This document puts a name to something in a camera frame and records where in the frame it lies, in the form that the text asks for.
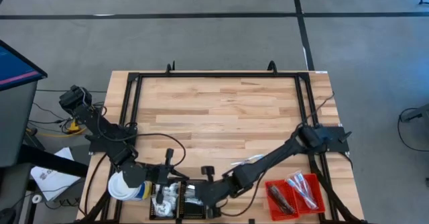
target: tape roll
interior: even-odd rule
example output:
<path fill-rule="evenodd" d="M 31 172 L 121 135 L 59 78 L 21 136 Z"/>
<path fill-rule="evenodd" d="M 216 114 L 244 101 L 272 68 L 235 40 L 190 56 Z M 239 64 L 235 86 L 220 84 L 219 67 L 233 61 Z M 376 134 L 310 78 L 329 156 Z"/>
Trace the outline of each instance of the tape roll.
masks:
<path fill-rule="evenodd" d="M 42 196 L 40 194 L 35 194 L 33 196 L 32 202 L 34 204 L 40 203 L 42 201 Z"/>

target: monitor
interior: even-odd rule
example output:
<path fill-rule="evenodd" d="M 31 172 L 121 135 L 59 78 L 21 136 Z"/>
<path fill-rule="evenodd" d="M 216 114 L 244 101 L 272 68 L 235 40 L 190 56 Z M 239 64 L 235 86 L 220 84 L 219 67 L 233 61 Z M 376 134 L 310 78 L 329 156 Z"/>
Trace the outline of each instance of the monitor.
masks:
<path fill-rule="evenodd" d="M 0 91 L 46 77 L 46 72 L 0 40 Z"/>

